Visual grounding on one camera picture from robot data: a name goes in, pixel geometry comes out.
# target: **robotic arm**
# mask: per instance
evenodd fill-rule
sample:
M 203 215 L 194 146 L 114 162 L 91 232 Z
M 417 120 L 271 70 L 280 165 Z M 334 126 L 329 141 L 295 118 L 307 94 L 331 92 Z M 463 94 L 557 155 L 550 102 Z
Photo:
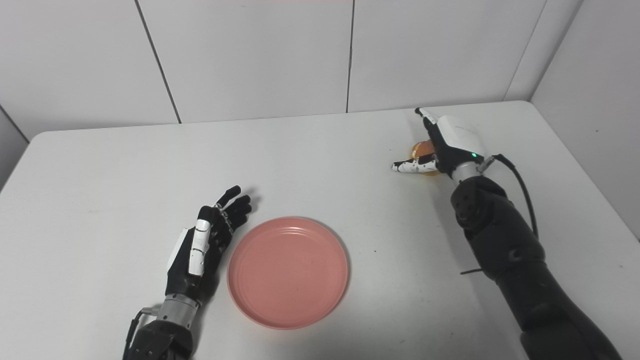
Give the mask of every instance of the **robotic arm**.
M 605 334 L 569 299 L 545 263 L 526 187 L 532 227 L 506 192 L 483 175 L 499 160 L 522 178 L 502 155 L 486 157 L 473 128 L 452 116 L 436 117 L 417 108 L 435 148 L 434 154 L 394 163 L 399 172 L 437 169 L 457 184 L 451 196 L 458 224 L 481 270 L 507 300 L 522 334 L 520 342 L 532 360 L 619 360 Z
M 164 302 L 159 309 L 143 308 L 131 322 L 124 360 L 183 360 L 193 352 L 191 325 L 202 304 L 214 293 L 216 271 L 234 231 L 251 212 L 248 195 L 238 197 L 239 186 L 227 190 L 214 206 L 203 206 L 196 225 L 182 232 L 171 255 Z M 142 314 L 156 320 L 137 331 Z

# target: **orange object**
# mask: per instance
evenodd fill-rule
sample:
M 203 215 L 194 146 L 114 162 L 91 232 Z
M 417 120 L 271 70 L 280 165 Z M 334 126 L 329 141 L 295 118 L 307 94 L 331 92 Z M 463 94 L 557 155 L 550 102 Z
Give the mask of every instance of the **orange object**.
M 409 156 L 411 157 L 411 159 L 416 159 L 420 156 L 433 154 L 434 152 L 436 152 L 436 149 L 433 147 L 433 143 L 431 142 L 431 140 L 427 140 L 415 144 L 411 148 L 411 153 L 409 154 Z M 423 174 L 427 176 L 435 176 L 439 173 L 439 171 L 423 172 Z

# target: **wire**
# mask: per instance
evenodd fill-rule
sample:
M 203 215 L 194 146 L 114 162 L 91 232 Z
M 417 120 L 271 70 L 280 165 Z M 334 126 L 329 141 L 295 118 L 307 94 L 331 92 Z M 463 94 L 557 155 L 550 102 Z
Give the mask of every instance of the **wire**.
M 124 354 L 122 355 L 122 360 L 127 360 L 129 357 L 129 347 L 131 346 L 131 340 L 133 340 L 133 334 L 136 332 L 136 328 L 140 323 L 140 318 L 142 317 L 142 310 L 138 311 L 133 320 L 131 320 L 131 325 L 129 326 L 129 332 L 127 333 L 127 340 L 124 343 Z
M 481 271 L 482 271 L 482 269 L 480 269 L 480 268 L 471 269 L 471 270 L 467 270 L 467 271 L 461 272 L 460 275 L 467 275 L 467 274 L 471 274 L 471 273 L 474 273 L 474 272 L 481 272 Z
M 518 170 L 516 170 L 516 166 L 512 162 L 510 162 L 509 159 L 507 159 L 504 155 L 498 154 L 493 155 L 493 157 L 499 162 L 505 164 L 505 166 L 507 166 L 513 172 L 513 175 L 516 176 L 516 179 L 518 179 L 518 183 L 520 183 L 522 193 L 524 194 L 524 200 L 527 202 L 527 208 L 529 209 L 529 216 L 531 217 L 531 230 L 533 231 L 534 235 L 538 237 L 538 222 L 536 221 L 536 214 L 533 211 L 533 204 L 531 204 L 529 191 L 527 190 L 527 185 L 524 184 L 522 176 L 520 176 L 520 173 L 518 172 Z

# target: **black robotic finger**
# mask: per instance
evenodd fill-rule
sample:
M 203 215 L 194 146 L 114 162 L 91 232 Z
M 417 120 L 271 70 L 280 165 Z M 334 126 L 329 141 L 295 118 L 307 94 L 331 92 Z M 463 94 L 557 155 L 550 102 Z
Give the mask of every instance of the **black robotic finger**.
M 227 216 L 229 218 L 231 218 L 232 216 L 236 215 L 236 214 L 249 214 L 252 210 L 251 205 L 249 204 L 240 204 L 238 206 L 234 206 L 233 208 L 231 208 L 231 206 L 229 206 L 229 208 L 227 208 L 225 210 L 225 212 L 227 213 Z
M 217 201 L 217 205 L 219 207 L 221 207 L 221 208 L 224 208 L 227 205 L 227 203 L 229 202 L 229 200 L 231 200 L 234 197 L 240 195 L 241 191 L 242 191 L 242 189 L 240 189 L 240 186 L 235 185 L 231 189 L 227 190 L 224 195 L 222 195 L 220 200 Z
M 231 205 L 227 206 L 225 211 L 227 214 L 231 214 L 236 211 L 236 208 L 249 204 L 251 202 L 251 197 L 249 195 L 243 195 L 234 200 Z
M 229 216 L 229 222 L 231 223 L 231 229 L 235 231 L 238 227 L 244 225 L 247 221 L 246 214 L 248 213 L 236 213 Z

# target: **table surface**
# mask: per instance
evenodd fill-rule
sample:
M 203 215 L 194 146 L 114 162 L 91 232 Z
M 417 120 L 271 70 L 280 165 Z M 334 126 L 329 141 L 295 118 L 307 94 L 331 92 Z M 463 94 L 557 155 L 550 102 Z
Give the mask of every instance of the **table surface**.
M 468 119 L 517 165 L 550 269 L 622 356 L 637 358 L 640 244 L 535 108 L 430 110 Z M 129 320 L 163 299 L 180 230 L 240 184 L 255 211 L 232 246 L 271 218 L 317 220 L 344 244 L 348 287 L 320 322 L 267 329 L 232 302 L 227 251 L 194 359 L 525 359 L 494 283 L 459 274 L 477 263 L 450 179 L 390 171 L 426 138 L 413 110 L 38 135 L 0 194 L 4 356 L 120 358 Z M 487 174 L 526 218 L 509 170 Z

